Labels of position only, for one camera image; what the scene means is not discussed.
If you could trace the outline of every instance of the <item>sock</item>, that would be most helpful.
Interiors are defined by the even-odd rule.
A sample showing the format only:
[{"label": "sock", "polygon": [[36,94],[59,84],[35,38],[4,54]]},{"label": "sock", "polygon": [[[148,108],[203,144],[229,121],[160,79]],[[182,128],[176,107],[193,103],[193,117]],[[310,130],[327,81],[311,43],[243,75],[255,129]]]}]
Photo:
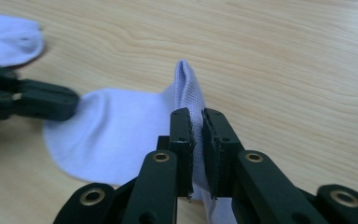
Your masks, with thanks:
[{"label": "sock", "polygon": [[202,92],[190,65],[176,65],[174,82],[161,93],[103,89],[82,97],[75,115],[46,121],[44,137],[52,159],[66,173],[92,182],[123,185],[139,174],[159,135],[169,135],[170,114],[187,107],[193,123],[193,182],[209,223],[236,223],[231,199],[211,200],[202,152]]},{"label": "sock", "polygon": [[0,66],[27,63],[44,47],[35,21],[0,15]]}]

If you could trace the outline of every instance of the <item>table surface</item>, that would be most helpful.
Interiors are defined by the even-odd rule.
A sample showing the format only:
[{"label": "table surface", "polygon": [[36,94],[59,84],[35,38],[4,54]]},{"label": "table surface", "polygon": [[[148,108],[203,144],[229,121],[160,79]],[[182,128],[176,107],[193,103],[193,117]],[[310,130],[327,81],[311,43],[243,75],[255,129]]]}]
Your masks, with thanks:
[{"label": "table surface", "polygon": [[[311,193],[358,191],[358,1],[0,0],[40,22],[44,53],[21,77],[72,88],[162,91],[179,59],[245,148]],[[86,182],[50,159],[42,120],[0,121],[0,223],[51,223]],[[206,223],[179,201],[178,223]]]}]

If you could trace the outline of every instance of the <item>wooden table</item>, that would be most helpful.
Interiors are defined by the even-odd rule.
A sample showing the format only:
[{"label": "wooden table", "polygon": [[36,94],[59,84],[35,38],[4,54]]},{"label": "wooden table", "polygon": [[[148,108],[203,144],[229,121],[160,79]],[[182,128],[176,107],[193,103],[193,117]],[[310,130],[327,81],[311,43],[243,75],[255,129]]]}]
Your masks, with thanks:
[{"label": "wooden table", "polygon": [[[22,77],[157,92],[185,58],[246,148],[309,192],[358,191],[358,1],[0,0],[0,14],[40,22],[46,38]],[[51,223],[86,184],[55,166],[42,125],[0,121],[0,223]],[[200,203],[181,200],[178,216],[206,223]]]}]

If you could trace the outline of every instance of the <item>white sock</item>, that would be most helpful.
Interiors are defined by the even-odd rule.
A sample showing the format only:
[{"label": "white sock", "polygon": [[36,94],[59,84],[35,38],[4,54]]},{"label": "white sock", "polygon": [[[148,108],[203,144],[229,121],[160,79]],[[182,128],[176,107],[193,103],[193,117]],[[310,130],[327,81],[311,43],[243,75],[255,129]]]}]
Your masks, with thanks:
[{"label": "white sock", "polygon": [[27,63],[44,47],[35,21],[0,15],[0,66]]},{"label": "white sock", "polygon": [[208,221],[236,223],[231,199],[214,201],[207,193],[201,135],[205,104],[186,61],[176,65],[173,84],[161,93],[104,89],[86,94],[71,119],[47,121],[44,136],[51,157],[69,175],[122,185],[139,174],[158,136],[169,135],[170,114],[183,107],[190,111],[197,141],[193,181],[202,192]]}]

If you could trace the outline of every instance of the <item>screw hole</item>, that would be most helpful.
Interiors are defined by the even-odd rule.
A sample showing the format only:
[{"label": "screw hole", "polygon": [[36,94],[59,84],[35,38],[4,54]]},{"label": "screw hole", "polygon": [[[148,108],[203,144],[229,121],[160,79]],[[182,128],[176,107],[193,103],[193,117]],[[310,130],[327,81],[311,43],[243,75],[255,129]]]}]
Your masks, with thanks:
[{"label": "screw hole", "polygon": [[263,160],[263,157],[257,153],[248,153],[246,154],[246,159],[252,162],[261,162]]},{"label": "screw hole", "polygon": [[170,156],[168,154],[166,154],[166,153],[163,153],[163,152],[156,153],[153,156],[153,160],[158,161],[158,162],[167,161],[169,159],[170,159]]},{"label": "screw hole", "polygon": [[81,195],[80,202],[83,205],[92,206],[94,204],[100,203],[103,200],[104,196],[105,194],[102,189],[89,189]]},{"label": "screw hole", "polygon": [[358,199],[349,194],[347,191],[340,189],[332,190],[330,192],[330,197],[333,198],[337,203],[340,203],[344,206],[351,208],[358,207]]}]

